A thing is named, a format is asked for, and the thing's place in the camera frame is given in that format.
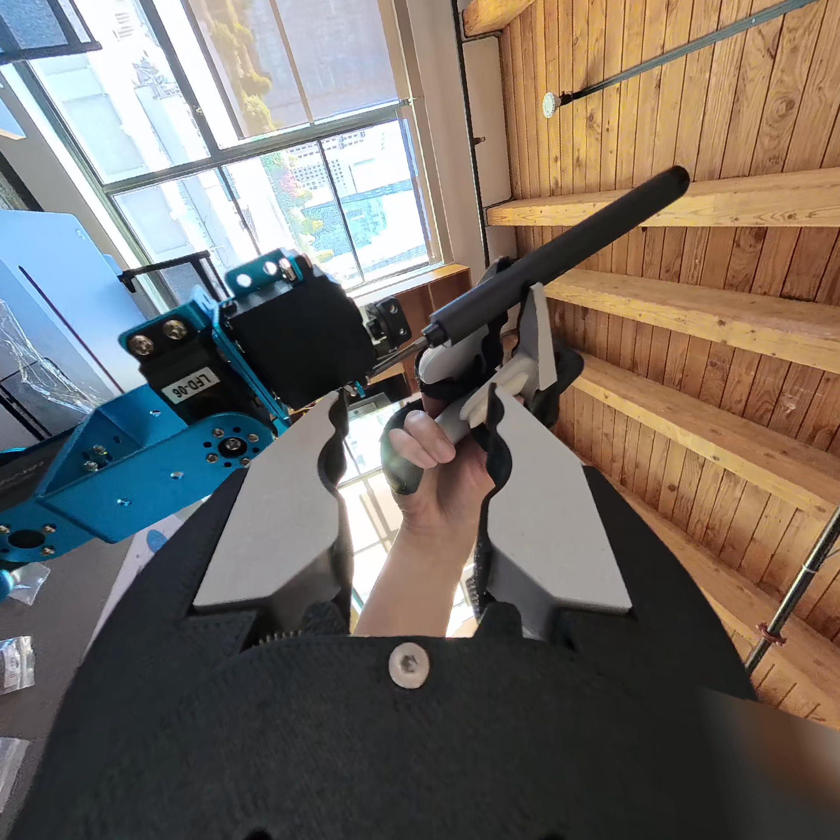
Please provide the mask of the white flat panel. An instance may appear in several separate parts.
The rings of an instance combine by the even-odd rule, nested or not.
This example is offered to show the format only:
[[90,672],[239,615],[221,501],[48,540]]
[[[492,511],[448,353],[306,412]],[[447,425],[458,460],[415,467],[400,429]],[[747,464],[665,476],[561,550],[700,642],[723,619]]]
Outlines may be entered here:
[[2,448],[73,428],[144,381],[119,336],[144,315],[68,214],[1,212]]

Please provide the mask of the black metal frame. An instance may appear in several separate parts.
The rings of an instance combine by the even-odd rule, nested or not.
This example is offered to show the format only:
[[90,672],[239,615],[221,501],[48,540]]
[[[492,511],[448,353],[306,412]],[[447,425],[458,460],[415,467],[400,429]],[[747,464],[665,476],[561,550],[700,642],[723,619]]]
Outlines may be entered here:
[[149,266],[127,269],[119,273],[118,278],[131,293],[138,290],[141,279],[147,279],[161,296],[167,309],[191,300],[196,288],[204,289],[216,302],[229,297],[228,288],[207,250]]

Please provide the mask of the black sprinkler pipe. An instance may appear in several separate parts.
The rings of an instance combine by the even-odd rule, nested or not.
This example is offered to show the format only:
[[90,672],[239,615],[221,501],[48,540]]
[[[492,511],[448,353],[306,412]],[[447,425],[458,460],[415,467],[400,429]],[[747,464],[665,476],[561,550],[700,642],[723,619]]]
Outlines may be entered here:
[[590,97],[610,87],[617,86],[620,83],[629,81],[644,74],[645,72],[661,68],[701,49],[714,46],[723,40],[745,33],[751,28],[768,24],[776,18],[780,18],[811,4],[812,1],[783,1],[776,3],[772,6],[759,10],[758,12],[751,13],[751,15],[747,17],[743,17],[727,24],[709,34],[702,35],[686,42],[683,45],[669,49],[659,56],[645,59],[635,66],[626,68],[615,75],[599,80],[578,91],[566,91],[561,94],[555,94],[548,91],[542,99],[542,115],[546,120],[549,120],[561,107],[568,106],[573,102]]

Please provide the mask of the blue toy robot arm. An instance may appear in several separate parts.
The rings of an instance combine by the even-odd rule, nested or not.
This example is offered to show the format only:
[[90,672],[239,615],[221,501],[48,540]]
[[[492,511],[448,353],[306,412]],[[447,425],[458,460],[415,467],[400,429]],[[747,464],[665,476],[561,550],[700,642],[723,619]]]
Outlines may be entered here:
[[358,306],[310,258],[277,248],[119,337],[145,384],[73,428],[2,452],[2,599],[23,568],[118,543],[211,495],[291,427],[290,414],[394,364],[412,332],[394,297]]

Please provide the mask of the person's right forearm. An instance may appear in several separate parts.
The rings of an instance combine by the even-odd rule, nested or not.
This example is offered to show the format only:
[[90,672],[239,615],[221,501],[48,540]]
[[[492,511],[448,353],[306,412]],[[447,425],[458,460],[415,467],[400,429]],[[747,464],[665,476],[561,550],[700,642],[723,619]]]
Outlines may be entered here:
[[404,522],[353,631],[358,637],[445,637],[476,528]]

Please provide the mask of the grey electric screwdriver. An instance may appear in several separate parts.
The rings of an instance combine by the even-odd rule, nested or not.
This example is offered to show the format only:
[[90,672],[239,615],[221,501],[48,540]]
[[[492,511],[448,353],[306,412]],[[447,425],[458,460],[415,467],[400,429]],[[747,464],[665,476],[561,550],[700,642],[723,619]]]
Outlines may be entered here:
[[367,372],[371,379],[415,352],[451,346],[520,303],[529,288],[547,285],[686,194],[687,170],[674,165],[618,197],[561,236],[515,261],[436,310],[422,335]]

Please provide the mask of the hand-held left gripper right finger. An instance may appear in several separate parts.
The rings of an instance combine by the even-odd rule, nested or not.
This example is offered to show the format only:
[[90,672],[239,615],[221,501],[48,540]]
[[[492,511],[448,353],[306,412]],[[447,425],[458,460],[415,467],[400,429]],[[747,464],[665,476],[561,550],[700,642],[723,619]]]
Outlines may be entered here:
[[526,635],[550,639],[561,610],[627,616],[632,601],[582,462],[512,395],[490,387],[474,588],[518,609]]

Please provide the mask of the black wall conduit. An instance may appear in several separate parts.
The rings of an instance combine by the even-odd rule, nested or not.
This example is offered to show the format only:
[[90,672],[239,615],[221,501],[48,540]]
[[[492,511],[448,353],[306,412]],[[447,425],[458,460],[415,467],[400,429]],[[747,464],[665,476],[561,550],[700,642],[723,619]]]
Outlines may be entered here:
[[466,74],[466,60],[465,60],[465,52],[464,52],[464,45],[466,42],[465,37],[465,30],[463,26],[463,19],[461,15],[461,11],[459,10],[458,1],[450,1],[450,10],[453,17],[454,28],[455,28],[455,43],[456,43],[456,53],[458,59],[458,73],[462,88],[462,99],[464,103],[464,111],[465,111],[465,125],[467,131],[467,141],[468,141],[468,148],[469,148],[469,162],[471,166],[471,174],[472,174],[472,182],[474,186],[474,192],[476,194],[476,204],[477,204],[477,213],[478,213],[478,221],[479,221],[479,236],[480,242],[483,249],[485,263],[489,264],[489,247],[487,242],[487,224],[486,224],[486,216],[484,212],[484,208],[482,206],[481,200],[481,193],[480,193],[480,177],[478,171],[478,164],[476,159],[476,146],[478,141],[476,140],[476,136],[474,135],[474,127],[471,118],[471,109],[469,103],[469,90],[468,90],[468,81],[467,81],[467,74]]

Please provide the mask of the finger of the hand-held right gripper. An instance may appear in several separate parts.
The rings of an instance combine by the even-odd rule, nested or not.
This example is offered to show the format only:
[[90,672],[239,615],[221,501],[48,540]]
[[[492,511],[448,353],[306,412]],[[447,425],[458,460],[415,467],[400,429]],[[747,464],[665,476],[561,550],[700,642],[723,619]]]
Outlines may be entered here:
[[520,307],[515,363],[524,375],[520,396],[535,396],[558,381],[548,302],[539,283],[530,287]]
[[418,384],[442,385],[453,382],[467,385],[478,380],[481,384],[503,365],[505,349],[501,336],[511,318],[505,310],[462,340],[444,343],[418,355]]

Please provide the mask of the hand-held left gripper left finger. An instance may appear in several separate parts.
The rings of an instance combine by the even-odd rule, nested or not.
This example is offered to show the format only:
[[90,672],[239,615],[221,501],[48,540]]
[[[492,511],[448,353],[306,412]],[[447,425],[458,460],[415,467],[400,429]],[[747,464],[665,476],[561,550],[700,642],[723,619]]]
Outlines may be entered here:
[[310,408],[247,468],[193,606],[257,610],[296,632],[309,607],[332,603],[349,627],[353,546],[338,485],[347,468],[344,391]]

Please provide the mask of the white printed box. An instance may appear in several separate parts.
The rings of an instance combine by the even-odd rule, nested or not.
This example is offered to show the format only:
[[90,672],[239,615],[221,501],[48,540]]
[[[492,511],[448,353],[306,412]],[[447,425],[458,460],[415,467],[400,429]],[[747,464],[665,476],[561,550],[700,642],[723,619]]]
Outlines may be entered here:
[[167,544],[168,541],[181,528],[183,523],[197,509],[197,504],[187,507],[176,514],[172,514],[147,528],[136,532],[125,554],[122,567],[117,574],[111,591],[101,610],[99,619],[94,627],[90,639],[85,648],[83,657],[86,657],[93,642],[99,635],[104,624],[108,621],[116,605],[124,597],[127,590],[138,575],[144,570],[154,556]]

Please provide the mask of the wooden shelf cabinet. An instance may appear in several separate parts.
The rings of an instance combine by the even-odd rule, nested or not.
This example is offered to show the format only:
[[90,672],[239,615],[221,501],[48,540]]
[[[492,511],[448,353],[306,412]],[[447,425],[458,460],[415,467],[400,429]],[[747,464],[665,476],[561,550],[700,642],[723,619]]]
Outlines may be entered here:
[[399,300],[411,330],[411,338],[402,341],[397,347],[403,350],[410,342],[418,340],[436,310],[472,287],[471,280],[470,268],[447,264],[415,272],[406,279],[360,295],[355,302],[363,308],[387,298]]

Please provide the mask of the person's right hand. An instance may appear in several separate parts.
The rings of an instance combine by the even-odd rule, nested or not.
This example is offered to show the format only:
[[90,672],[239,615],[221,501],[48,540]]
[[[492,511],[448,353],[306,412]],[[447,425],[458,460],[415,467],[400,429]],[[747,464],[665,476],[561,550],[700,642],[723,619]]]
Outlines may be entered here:
[[480,509],[494,488],[487,472],[487,453],[473,436],[456,444],[425,411],[407,413],[402,428],[388,434],[395,455],[421,470],[414,493],[398,502],[406,527],[413,532],[475,539]]

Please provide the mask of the small clear plastic bag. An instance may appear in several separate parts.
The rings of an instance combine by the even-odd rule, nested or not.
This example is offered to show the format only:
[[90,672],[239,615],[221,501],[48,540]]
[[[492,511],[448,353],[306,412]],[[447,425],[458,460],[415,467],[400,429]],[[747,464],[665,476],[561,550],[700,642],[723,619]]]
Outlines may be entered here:
[[29,635],[1,641],[1,695],[32,687],[35,683],[35,651]]
[[49,574],[49,567],[42,563],[2,563],[1,601],[11,598],[26,606],[33,605]]

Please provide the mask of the large window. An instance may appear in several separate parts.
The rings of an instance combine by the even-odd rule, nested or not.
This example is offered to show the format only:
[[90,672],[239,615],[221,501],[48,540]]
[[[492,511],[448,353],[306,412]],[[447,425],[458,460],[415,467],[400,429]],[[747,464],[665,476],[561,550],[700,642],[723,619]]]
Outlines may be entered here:
[[360,295],[449,260],[404,3],[1,9],[2,79],[130,263],[286,247]]

